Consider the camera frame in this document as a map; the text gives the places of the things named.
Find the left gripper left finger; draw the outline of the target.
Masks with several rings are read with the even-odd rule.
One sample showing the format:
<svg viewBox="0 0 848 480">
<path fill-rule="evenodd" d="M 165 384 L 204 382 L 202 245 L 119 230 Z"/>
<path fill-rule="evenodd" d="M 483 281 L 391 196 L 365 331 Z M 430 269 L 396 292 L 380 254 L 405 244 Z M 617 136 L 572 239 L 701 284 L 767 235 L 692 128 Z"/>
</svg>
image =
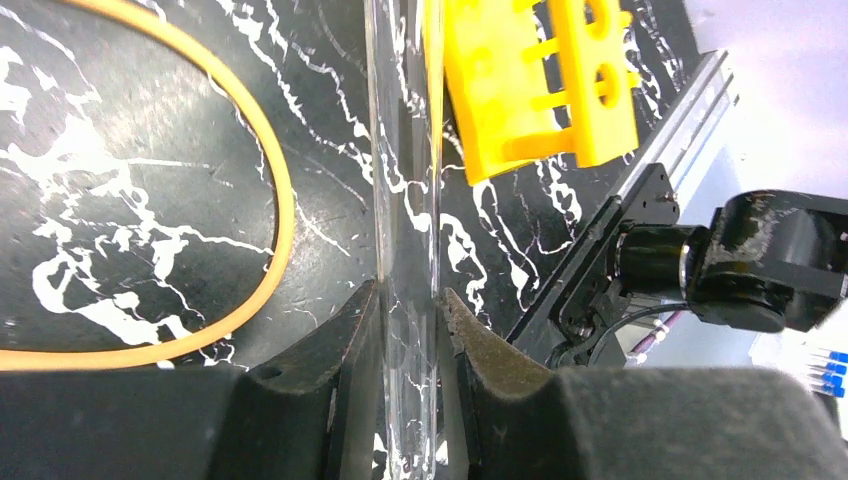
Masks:
<svg viewBox="0 0 848 480">
<path fill-rule="evenodd" d="M 5 479 L 367 479 L 382 342 L 363 283 L 249 371 L 204 367 L 1 377 Z"/>
</svg>

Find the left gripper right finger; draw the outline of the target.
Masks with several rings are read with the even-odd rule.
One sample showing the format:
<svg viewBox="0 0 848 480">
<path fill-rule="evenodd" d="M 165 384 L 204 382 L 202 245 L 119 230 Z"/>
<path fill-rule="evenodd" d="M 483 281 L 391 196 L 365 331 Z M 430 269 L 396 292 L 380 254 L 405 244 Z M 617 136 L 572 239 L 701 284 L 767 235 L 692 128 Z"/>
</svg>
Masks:
<svg viewBox="0 0 848 480">
<path fill-rule="evenodd" d="M 744 368 L 549 369 L 440 297 L 453 479 L 843 479 L 847 449 L 792 377 Z"/>
</svg>

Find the clear glass test tube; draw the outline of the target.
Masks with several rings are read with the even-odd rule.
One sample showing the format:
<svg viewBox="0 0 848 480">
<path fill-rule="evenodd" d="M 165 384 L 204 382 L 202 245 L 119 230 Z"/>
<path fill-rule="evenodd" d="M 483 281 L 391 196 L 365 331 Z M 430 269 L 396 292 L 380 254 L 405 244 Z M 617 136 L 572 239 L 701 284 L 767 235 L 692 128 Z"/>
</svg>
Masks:
<svg viewBox="0 0 848 480">
<path fill-rule="evenodd" d="M 431 479 L 444 4 L 368 1 L 365 22 L 387 472 L 392 479 Z"/>
</svg>

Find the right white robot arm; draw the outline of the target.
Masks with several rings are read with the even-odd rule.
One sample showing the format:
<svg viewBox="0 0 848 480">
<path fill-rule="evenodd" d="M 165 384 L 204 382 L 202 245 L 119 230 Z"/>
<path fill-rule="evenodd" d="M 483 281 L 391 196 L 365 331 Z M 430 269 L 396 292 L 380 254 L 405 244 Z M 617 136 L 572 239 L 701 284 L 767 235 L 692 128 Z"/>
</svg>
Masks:
<svg viewBox="0 0 848 480">
<path fill-rule="evenodd" d="M 847 202 L 759 190 L 709 226 L 627 223 L 610 248 L 624 292 L 739 330 L 807 332 L 847 299 Z"/>
</svg>

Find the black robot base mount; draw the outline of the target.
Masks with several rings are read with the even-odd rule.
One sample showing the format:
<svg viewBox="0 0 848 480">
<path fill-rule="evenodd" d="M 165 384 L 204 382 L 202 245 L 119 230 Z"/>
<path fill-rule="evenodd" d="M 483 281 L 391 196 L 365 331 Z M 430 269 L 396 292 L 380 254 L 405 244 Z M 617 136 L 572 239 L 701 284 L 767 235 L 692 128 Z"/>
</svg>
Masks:
<svg viewBox="0 0 848 480">
<path fill-rule="evenodd" d="M 623 231 L 637 224 L 677 222 L 680 207 L 665 167 L 650 164 L 629 177 L 583 228 L 539 298 L 506 337 L 507 343 L 551 368 L 585 365 L 609 327 L 625 315 L 631 296 L 614 272 Z"/>
</svg>

